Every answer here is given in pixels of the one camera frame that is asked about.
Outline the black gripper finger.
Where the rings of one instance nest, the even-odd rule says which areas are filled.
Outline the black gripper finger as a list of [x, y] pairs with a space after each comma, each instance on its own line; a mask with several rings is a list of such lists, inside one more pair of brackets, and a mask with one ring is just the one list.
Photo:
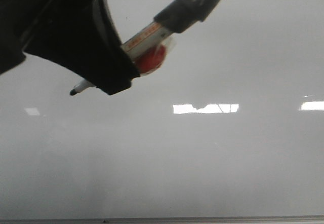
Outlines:
[[107, 0], [1, 0], [1, 73], [30, 54], [113, 95], [140, 75], [121, 44]]

